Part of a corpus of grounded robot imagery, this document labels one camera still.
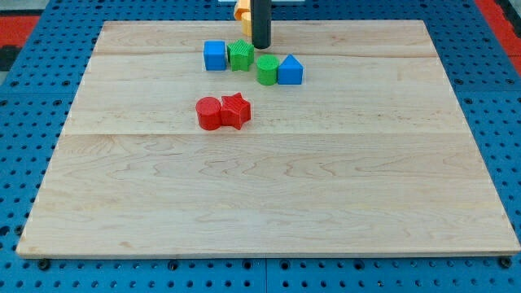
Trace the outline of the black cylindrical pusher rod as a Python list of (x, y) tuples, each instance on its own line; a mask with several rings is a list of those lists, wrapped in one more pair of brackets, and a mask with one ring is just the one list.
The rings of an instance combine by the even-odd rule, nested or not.
[(271, 0), (251, 0), (252, 44), (263, 50), (271, 45)]

